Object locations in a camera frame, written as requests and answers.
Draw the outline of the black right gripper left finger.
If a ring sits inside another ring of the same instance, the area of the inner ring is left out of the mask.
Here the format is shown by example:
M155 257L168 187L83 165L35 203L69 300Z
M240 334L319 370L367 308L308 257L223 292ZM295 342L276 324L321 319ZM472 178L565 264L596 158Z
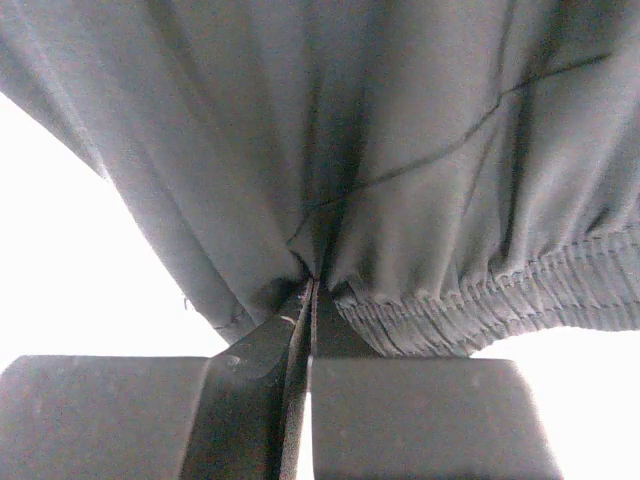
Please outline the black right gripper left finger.
M5 479L294 479L313 287L210 357L22 356L1 374Z

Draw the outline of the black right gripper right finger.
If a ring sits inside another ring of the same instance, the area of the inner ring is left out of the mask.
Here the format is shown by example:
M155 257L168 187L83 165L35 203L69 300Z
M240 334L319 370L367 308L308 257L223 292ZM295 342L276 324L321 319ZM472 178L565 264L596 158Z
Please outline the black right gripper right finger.
M317 284L309 357L318 479L559 479L529 386L507 360L383 357Z

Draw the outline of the black shorts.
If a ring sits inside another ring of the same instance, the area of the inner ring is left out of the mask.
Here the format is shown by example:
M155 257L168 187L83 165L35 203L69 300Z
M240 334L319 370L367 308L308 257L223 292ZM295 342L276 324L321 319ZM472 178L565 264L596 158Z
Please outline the black shorts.
M227 341L310 280L389 356L639 326L635 1L5 1L1 90Z

